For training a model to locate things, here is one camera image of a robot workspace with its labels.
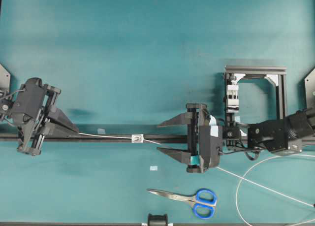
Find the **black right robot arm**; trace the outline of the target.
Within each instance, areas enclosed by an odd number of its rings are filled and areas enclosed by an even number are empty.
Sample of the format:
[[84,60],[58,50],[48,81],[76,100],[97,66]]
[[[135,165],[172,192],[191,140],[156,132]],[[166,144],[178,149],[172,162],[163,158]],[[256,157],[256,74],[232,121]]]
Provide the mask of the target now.
[[254,153],[267,150],[278,156],[302,151],[302,139],[315,133],[315,110],[309,108],[283,119],[267,120],[257,124],[221,126],[210,115],[207,105],[186,104],[187,111],[164,121],[160,127],[187,126],[187,150],[159,147],[158,150],[187,165],[188,173],[203,173],[217,167],[224,155],[223,145],[233,152]]

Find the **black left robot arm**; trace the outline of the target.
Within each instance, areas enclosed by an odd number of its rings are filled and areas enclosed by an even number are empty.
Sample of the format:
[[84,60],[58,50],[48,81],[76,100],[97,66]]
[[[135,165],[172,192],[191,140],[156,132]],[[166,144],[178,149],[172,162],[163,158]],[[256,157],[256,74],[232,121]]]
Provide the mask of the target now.
[[59,88],[42,84],[40,78],[30,78],[20,89],[4,94],[0,98],[0,119],[8,121],[17,128],[18,148],[23,154],[37,156],[41,154],[42,143],[46,136],[59,134],[70,136],[79,129],[56,106]]

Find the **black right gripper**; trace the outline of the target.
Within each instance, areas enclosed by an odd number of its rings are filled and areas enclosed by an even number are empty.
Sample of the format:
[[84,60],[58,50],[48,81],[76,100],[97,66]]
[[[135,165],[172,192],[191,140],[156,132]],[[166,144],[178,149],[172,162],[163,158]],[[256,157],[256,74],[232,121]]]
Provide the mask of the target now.
[[188,150],[157,149],[180,163],[188,163],[188,173],[204,173],[220,163],[223,146],[223,130],[212,116],[207,105],[202,103],[186,104],[187,112],[163,121],[157,127],[188,125]]

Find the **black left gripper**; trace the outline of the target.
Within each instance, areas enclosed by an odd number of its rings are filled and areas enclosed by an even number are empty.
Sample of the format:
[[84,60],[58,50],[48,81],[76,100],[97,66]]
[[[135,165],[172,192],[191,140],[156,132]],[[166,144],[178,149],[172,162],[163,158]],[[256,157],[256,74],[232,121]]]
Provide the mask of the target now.
[[[18,130],[17,151],[27,155],[40,155],[45,136],[70,137],[79,132],[77,126],[54,105],[61,89],[43,84],[40,78],[30,78],[20,87],[9,117]],[[45,124],[45,115],[54,124]]]

